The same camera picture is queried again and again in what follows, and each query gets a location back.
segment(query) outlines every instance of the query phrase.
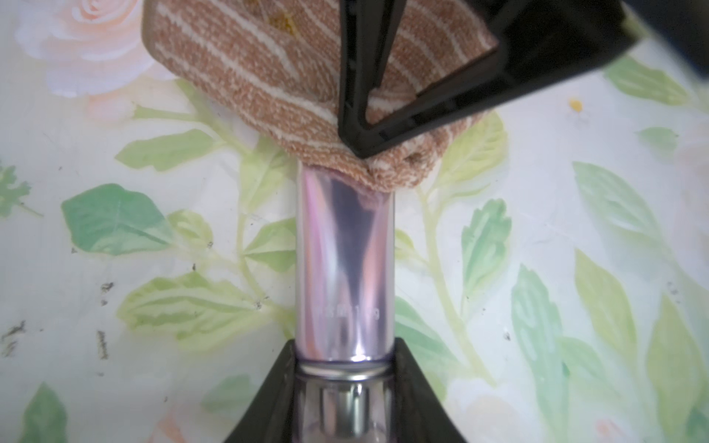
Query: plastic tablecloth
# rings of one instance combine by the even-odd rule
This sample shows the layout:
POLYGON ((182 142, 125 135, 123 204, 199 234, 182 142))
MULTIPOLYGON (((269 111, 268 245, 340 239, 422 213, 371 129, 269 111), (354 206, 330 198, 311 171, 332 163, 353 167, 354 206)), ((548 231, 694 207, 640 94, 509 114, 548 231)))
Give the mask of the plastic tablecloth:
MULTIPOLYGON (((0 11, 0 441, 221 442, 293 334, 294 161, 139 0, 0 11)), ((709 441, 709 91, 655 40, 488 113, 396 229, 470 441, 709 441)))

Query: silver metal tube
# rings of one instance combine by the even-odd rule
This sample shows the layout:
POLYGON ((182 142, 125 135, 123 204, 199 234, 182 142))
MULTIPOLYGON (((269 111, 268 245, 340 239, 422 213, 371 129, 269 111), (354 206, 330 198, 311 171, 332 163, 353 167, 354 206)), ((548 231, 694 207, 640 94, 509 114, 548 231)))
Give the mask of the silver metal tube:
POLYGON ((293 443, 394 443, 393 375, 362 382, 298 375, 293 443))
POLYGON ((302 164, 297 182, 298 358, 388 360, 394 339, 393 194, 302 164))

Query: green leaf print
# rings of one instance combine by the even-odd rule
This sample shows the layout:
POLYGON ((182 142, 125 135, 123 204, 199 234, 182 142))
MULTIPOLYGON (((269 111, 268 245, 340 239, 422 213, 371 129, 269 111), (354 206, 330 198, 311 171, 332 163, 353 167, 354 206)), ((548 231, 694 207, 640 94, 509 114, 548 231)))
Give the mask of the green leaf print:
POLYGON ((212 228, 204 218, 189 209, 175 211, 167 216, 172 229, 180 234, 190 245, 204 248, 214 241, 212 228))
POLYGON ((648 38, 650 32, 647 27, 641 23, 640 19, 631 11, 625 9, 625 20, 623 21, 623 29, 633 34, 636 38, 648 38))
POLYGON ((686 437, 686 443, 709 442, 709 418, 697 408, 692 409, 689 414, 686 437))
POLYGON ((416 251, 416 246, 409 235, 401 229, 394 231, 394 257, 408 262, 422 262, 423 258, 416 251))
POLYGON ((227 377, 204 396, 202 408, 229 420, 239 420, 256 391, 248 375, 227 377))
POLYGON ((496 112, 490 112, 459 135, 441 161, 434 186, 474 179, 500 164, 507 155, 507 132, 496 112))
POLYGON ((623 286, 578 249, 574 279, 596 334, 633 367, 637 358, 637 336, 623 286))
POLYGON ((256 148, 241 162, 240 205, 252 213, 261 206, 289 175, 291 160, 280 146, 261 136, 256 148))
POLYGON ((475 301, 492 278, 502 269, 507 257, 507 239, 512 219, 501 199, 489 200, 476 209, 470 225, 463 227, 460 242, 463 251, 463 294, 475 301))
POLYGON ((244 257, 276 272, 288 271, 296 263, 296 219, 265 225, 244 249, 244 257))
POLYGON ((204 95, 198 91, 192 83, 185 79, 177 79, 175 80, 175 84, 187 97, 192 107, 194 107, 194 110, 197 113, 197 119, 208 125, 212 124, 215 116, 204 95))
POLYGON ((42 383, 22 416, 18 443, 67 443, 67 411, 57 394, 42 383))
POLYGON ((72 242, 86 252, 110 255, 160 251, 172 245, 172 229, 145 194, 103 184, 62 203, 72 242))
POLYGON ((697 108, 702 112, 709 113, 709 85, 694 79, 692 89, 697 96, 697 108))
POLYGON ((692 409, 707 388, 707 376, 697 344, 665 294, 650 337, 646 367, 657 392, 658 416, 665 437, 670 442, 680 441, 692 409))
POLYGON ((643 145, 665 157, 671 157, 677 149, 678 135, 670 128, 646 128, 637 133, 643 145))
POLYGON ((588 343, 576 338, 559 337, 557 344, 572 378, 583 381, 592 388, 614 391, 608 382, 601 358, 588 343))
POLYGON ((151 280, 125 297, 117 316, 138 332, 175 334, 183 348, 192 350, 210 349, 268 321, 236 286, 198 272, 151 280))
POLYGON ((605 77, 624 94, 670 106, 689 102, 687 91, 660 69, 651 69, 630 56, 604 70, 605 77))
POLYGON ((562 335, 559 310, 549 300, 546 286, 534 271, 520 267, 512 288, 512 325, 534 375, 539 409, 557 443, 567 441, 569 426, 569 370, 557 340, 562 335))
POLYGON ((152 166, 156 171, 167 171, 207 155, 215 147, 215 141, 209 134, 191 129, 181 134, 130 142, 116 155, 116 160, 133 169, 152 166))
POLYGON ((15 181, 17 181, 15 167, 8 166, 3 168, 2 164, 0 164, 0 217, 9 217, 13 206, 18 206, 34 215, 42 217, 42 214, 26 207, 25 204, 20 201, 21 197, 30 195, 30 185, 27 184, 26 181, 23 181, 14 188, 11 188, 10 186, 15 184, 15 181))
POLYGON ((609 225, 662 243, 660 227, 647 203, 630 185, 611 171, 590 163, 574 162, 581 197, 609 225))
POLYGON ((426 324, 408 301, 396 297, 394 312, 394 333, 406 341, 439 398, 445 397, 447 380, 462 369, 461 364, 438 332, 426 324))

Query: brown striped towel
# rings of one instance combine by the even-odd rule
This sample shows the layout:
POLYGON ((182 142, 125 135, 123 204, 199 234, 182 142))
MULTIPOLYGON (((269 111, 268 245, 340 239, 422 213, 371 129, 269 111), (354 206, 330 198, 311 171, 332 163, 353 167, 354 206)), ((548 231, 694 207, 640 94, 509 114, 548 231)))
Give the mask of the brown striped towel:
MULTIPOLYGON (((478 119, 356 158, 337 136, 338 0, 146 0, 143 40, 156 60, 290 154, 378 191, 416 186, 478 119)), ((367 119, 387 116, 495 45, 462 0, 408 0, 367 119)))

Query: flower stem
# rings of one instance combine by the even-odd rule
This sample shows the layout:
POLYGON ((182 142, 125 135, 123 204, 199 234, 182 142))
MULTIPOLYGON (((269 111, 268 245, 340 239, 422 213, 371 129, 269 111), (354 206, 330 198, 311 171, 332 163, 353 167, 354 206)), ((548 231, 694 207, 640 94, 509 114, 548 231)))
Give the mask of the flower stem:
POLYGON ((24 209, 25 211, 29 212, 30 214, 34 215, 35 217, 44 218, 44 214, 40 214, 39 212, 35 211, 34 209, 32 209, 28 206, 25 206, 24 203, 19 203, 19 204, 17 204, 17 206, 19 208, 24 209))
POLYGON ((251 268, 249 268, 249 264, 246 262, 246 258, 244 257, 244 230, 246 228, 246 214, 239 213, 237 224, 236 253, 239 257, 237 263, 235 264, 237 270, 244 276, 244 280, 246 280, 249 288, 251 288, 254 294, 256 294, 256 303, 260 303, 267 309, 267 312, 271 314, 276 323, 281 325, 281 330, 286 336, 286 339, 290 340, 293 338, 294 331, 296 330, 295 313, 293 310, 284 308, 271 300, 266 295, 266 291, 264 291, 259 282, 256 280, 256 277, 254 277, 254 274, 251 272, 251 268))
POLYGON ((446 320, 448 321, 451 329, 453 329, 453 334, 458 341, 458 345, 463 351, 463 354, 468 360, 473 374, 481 377, 489 383, 490 386, 495 386, 497 384, 495 379, 485 367, 485 363, 483 363, 482 359, 468 339, 465 330, 465 323, 458 316, 458 313, 453 306, 453 302, 450 299, 450 295, 448 294, 443 269, 441 267, 440 258, 438 257, 438 244, 436 241, 436 225, 438 224, 438 216, 440 214, 434 214, 431 212, 426 195, 424 195, 419 188, 416 188, 416 193, 418 194, 418 198, 421 202, 421 208, 423 210, 423 230, 425 231, 426 236, 429 272, 433 278, 436 292, 438 292, 438 299, 443 307, 443 313, 445 314, 446 320))
POLYGON ((144 106, 136 106, 133 112, 133 118, 142 120, 144 118, 164 118, 165 120, 191 121, 202 123, 197 116, 183 112, 163 111, 162 109, 146 108, 144 106))
POLYGON ((239 271, 241 271, 241 274, 244 276, 246 283, 249 285, 251 290, 254 291, 256 297, 258 297, 258 300, 263 302, 267 298, 266 291, 264 291, 261 285, 259 285, 259 282, 254 277, 254 274, 251 272, 251 268, 249 268, 249 264, 246 262, 246 258, 244 257, 244 230, 246 228, 246 214, 239 213, 237 223, 238 226, 236 228, 236 253, 239 257, 237 261, 237 266, 239 268, 239 271))
POLYGON ((227 126, 217 120, 216 118, 212 119, 212 123, 208 124, 208 126, 213 130, 222 140, 226 142, 227 145, 232 147, 236 152, 241 155, 241 157, 246 157, 249 155, 249 149, 241 143, 239 139, 237 139, 232 133, 227 126))

